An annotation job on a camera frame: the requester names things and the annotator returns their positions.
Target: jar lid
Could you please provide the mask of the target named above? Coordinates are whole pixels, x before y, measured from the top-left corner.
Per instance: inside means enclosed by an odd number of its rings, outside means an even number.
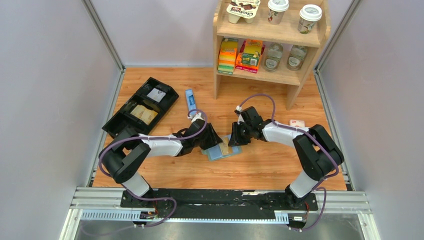
[[[276,12],[284,12],[289,9],[289,0],[269,0],[268,8]]]
[[[300,16],[305,20],[316,22],[323,16],[323,11],[317,5],[307,4],[300,10]]]

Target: coffee cup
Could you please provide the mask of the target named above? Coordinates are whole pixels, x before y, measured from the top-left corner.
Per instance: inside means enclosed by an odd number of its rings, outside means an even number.
[[[301,34],[308,34],[322,16],[323,11],[319,6],[314,4],[307,4],[303,6],[300,10],[300,19],[297,30]]]
[[[284,13],[289,9],[289,0],[269,0],[268,23],[280,24]]]

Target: wooden shelf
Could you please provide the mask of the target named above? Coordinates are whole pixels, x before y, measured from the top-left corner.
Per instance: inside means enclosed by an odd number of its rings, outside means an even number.
[[[263,40],[274,43],[296,44],[319,48],[321,46],[319,31],[314,29],[309,34],[298,31],[299,10],[289,9],[284,13],[281,23],[272,25],[268,22],[268,7],[261,3],[252,23],[240,18],[236,24],[228,21],[228,4],[222,4],[221,16],[218,18],[216,34],[220,36]]]
[[[236,24],[229,22],[227,7],[230,1],[231,0],[218,0],[218,5],[213,15],[213,97],[215,99],[218,97],[222,75],[286,84],[288,86],[287,102],[285,106],[286,109],[289,110],[295,104],[296,98],[305,84],[305,81],[308,79],[309,73],[314,68],[315,63],[329,39],[331,24],[328,0],[290,0],[288,10],[284,13],[281,23],[277,25],[268,22],[269,9],[267,5],[268,1],[266,0],[262,0],[252,23],[247,23],[244,18],[240,18]],[[299,12],[306,4],[320,6],[322,9],[322,17],[310,33],[301,34],[298,31]],[[264,64],[262,59],[261,66],[259,66],[257,73],[236,69],[232,75],[227,75],[218,73],[218,57],[223,37],[301,45],[307,46],[308,51],[303,65],[298,71],[287,69],[286,62],[289,53],[284,52],[280,65],[275,72],[266,71],[262,66]],[[266,56],[266,51],[267,49],[265,48],[263,56]]]
[[[245,70],[235,69],[232,75],[225,73],[217,73],[222,76],[230,76],[244,79],[254,79],[259,81],[273,82],[278,84],[288,84],[299,86],[301,84],[299,71],[291,71],[286,67],[287,58],[289,57],[289,52],[284,52],[281,62],[274,72],[269,72],[264,69],[263,59],[260,61],[259,70],[257,73],[251,73]]]

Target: metal frame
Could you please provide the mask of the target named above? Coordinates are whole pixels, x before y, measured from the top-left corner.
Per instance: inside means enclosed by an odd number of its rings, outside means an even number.
[[[121,71],[121,74],[119,76],[119,80],[118,80],[118,83],[116,85],[115,93],[114,93],[112,101],[109,105],[110,107],[109,107],[109,112],[107,113],[107,119],[111,119],[112,115],[114,114],[115,105],[117,104],[117,100],[118,100],[119,92],[121,90],[122,82],[124,80],[125,72],[126,72],[126,70],[124,69],[123,71]],[[108,136],[108,133],[105,132],[105,131],[102,131],[101,136],[98,140],[97,151],[95,152],[95,155],[91,159],[91,161],[93,162],[93,165],[92,165],[92,169],[91,169],[91,177],[88,179],[88,182],[87,182],[87,185],[86,185],[87,187],[91,187],[93,185],[93,181],[94,181],[94,178],[95,178],[96,173],[97,173],[97,165],[99,163],[98,156],[99,156],[100,152],[103,150],[107,136]]]
[[[125,66],[121,61],[121,58],[118,55],[117,50],[115,49],[114,45],[112,44],[111,39],[108,36],[108,33],[106,32],[105,27],[103,26],[102,21],[100,21],[100,17],[96,12],[96,8],[94,7],[91,0],[82,0],[82,3],[85,6],[85,9],[87,10],[87,13],[90,15],[95,27],[98,30],[98,33],[100,34],[101,38],[104,41],[104,44],[106,45],[107,49],[109,50],[110,55],[112,56],[113,60],[115,61],[115,64],[117,67],[121,70],[121,72],[124,71]]]
[[[351,16],[354,14],[355,10],[358,7],[358,4],[361,0],[353,0],[350,5],[350,9],[345,14],[341,24],[336,29],[334,37],[330,40],[328,47],[324,50],[324,53],[319,60],[314,74],[316,83],[321,94],[321,99],[325,114],[328,119],[330,126],[331,134],[334,138],[334,141],[343,149],[341,142],[338,137],[337,125],[333,120],[331,106],[327,100],[327,93],[324,85],[322,84],[322,78],[320,76],[320,69],[326,63],[331,49],[334,47],[335,42],[339,38],[340,34],[343,32],[346,24],[349,23]],[[106,33],[105,28],[103,27],[102,22],[100,21],[99,16],[96,13],[95,7],[93,6],[91,0],[82,0],[84,3],[90,17],[92,18],[94,25],[99,31],[101,37],[103,38],[104,43],[106,44],[112,58],[114,59],[116,65],[121,70],[121,75],[119,77],[118,84],[116,86],[115,95],[110,104],[110,110],[108,117],[110,118],[113,114],[115,104],[118,98],[118,94],[122,85],[122,81],[125,74],[126,66],[123,65],[119,55],[114,48],[108,34]],[[103,149],[104,142],[107,134],[104,132],[99,139],[98,149],[96,155],[92,159],[93,161],[93,172],[89,183],[87,186],[91,186],[94,180],[94,177],[97,172],[97,155]],[[349,164],[345,161],[341,165],[342,174],[345,179],[346,185],[353,184],[350,182],[349,178]],[[73,240],[78,231],[78,225],[80,220],[112,220],[112,221],[132,221],[139,219],[141,211],[153,211],[152,208],[123,208],[120,207],[121,197],[124,188],[121,187],[77,187],[75,194],[73,196],[65,223],[60,234],[61,240]],[[283,191],[266,191],[258,190],[255,193],[267,193],[267,192],[283,192]],[[324,193],[322,191],[315,192],[317,203],[319,206],[319,211],[321,210]],[[276,220],[243,220],[243,219],[188,219],[188,218],[170,218],[170,222],[190,222],[190,223],[261,223],[261,224],[284,224],[287,214],[297,214],[303,213],[302,211],[288,210],[288,211],[274,211]],[[328,191],[327,200],[325,205],[325,214],[354,214],[358,216],[360,221],[361,230],[365,240],[380,240],[380,236],[374,221],[374,217],[368,203],[367,196],[363,191]]]
[[[361,3],[361,1],[362,0],[352,0],[352,2],[350,3],[347,12],[344,14],[343,18],[341,19],[340,24],[335,29],[333,37],[330,39],[327,47],[324,49],[320,59],[318,60],[318,64],[315,67],[315,69],[318,73],[323,68],[323,66],[327,63],[329,54],[331,53],[332,49],[334,48],[334,45],[336,44],[336,42],[339,40],[340,35],[343,33],[346,26],[349,24],[350,20],[352,19],[353,15],[355,14],[356,10],[358,9],[359,3]]]
[[[154,211],[153,208],[121,207],[121,197],[125,189],[122,187],[77,187],[73,196],[60,240],[73,240],[76,236],[80,220],[104,221],[134,221],[139,220],[141,212]],[[258,190],[254,193],[283,192],[275,190]],[[324,192],[316,191],[319,210],[323,205]],[[298,210],[274,211],[276,219],[247,220],[247,219],[199,219],[199,218],[170,218],[169,222],[178,223],[245,223],[245,224],[286,224],[288,214],[304,213]],[[367,196],[363,191],[327,191],[325,214],[355,214],[361,221],[362,232],[366,240],[379,239],[372,211]]]
[[[340,142],[340,139],[339,139],[339,135],[338,135],[339,131],[338,131],[337,125],[336,125],[334,118],[333,118],[330,103],[327,99],[326,88],[325,88],[325,86],[322,82],[322,78],[320,77],[321,74],[318,73],[316,70],[313,71],[313,74],[315,76],[315,81],[316,81],[316,85],[318,86],[319,94],[321,95],[322,106],[324,108],[325,116],[327,117],[328,125],[329,125],[330,131],[331,131],[331,136],[332,136],[334,142],[337,144],[337,146],[340,147],[340,149],[343,152],[343,150],[345,148],[344,148],[343,144]],[[349,176],[348,165],[349,165],[349,159],[347,159],[346,156],[345,156],[345,160],[341,164],[341,174],[343,175],[344,183],[346,184],[347,189],[349,191],[354,191],[355,185],[350,180],[351,178]]]

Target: gray wall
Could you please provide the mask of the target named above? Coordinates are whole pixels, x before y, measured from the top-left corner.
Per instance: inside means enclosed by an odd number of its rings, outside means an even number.
[[[58,239],[119,71],[80,0],[0,1],[0,239]]]
[[[336,29],[352,0],[328,0]],[[92,0],[125,65],[209,66],[218,0]],[[262,0],[261,5],[268,3]]]
[[[424,2],[362,1],[322,78],[381,239],[422,239]]]

